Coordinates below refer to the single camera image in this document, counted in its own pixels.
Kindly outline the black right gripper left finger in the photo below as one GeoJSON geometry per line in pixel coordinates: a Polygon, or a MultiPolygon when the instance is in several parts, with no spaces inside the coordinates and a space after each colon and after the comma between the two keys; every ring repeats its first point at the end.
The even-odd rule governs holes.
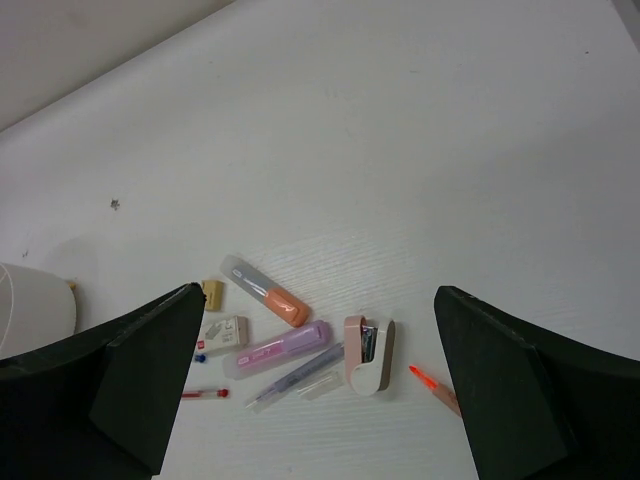
{"type": "Polygon", "coordinates": [[[160,473],[205,295],[185,284],[119,318],[1,362],[4,479],[160,473]]]}

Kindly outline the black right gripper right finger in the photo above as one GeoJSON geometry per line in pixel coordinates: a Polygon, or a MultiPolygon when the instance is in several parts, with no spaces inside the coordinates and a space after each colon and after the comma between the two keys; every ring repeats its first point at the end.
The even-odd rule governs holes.
{"type": "Polygon", "coordinates": [[[638,361],[455,286],[434,312],[479,478],[638,478],[638,361]]]}

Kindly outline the grey-purple marker pen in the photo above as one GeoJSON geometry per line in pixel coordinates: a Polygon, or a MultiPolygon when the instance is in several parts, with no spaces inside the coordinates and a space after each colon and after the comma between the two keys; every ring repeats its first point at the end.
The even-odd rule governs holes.
{"type": "Polygon", "coordinates": [[[328,350],[312,358],[252,396],[246,402],[245,408],[254,413],[259,413],[269,405],[286,396],[294,387],[298,387],[304,382],[309,381],[312,377],[332,367],[343,358],[344,343],[336,343],[328,350]]]}

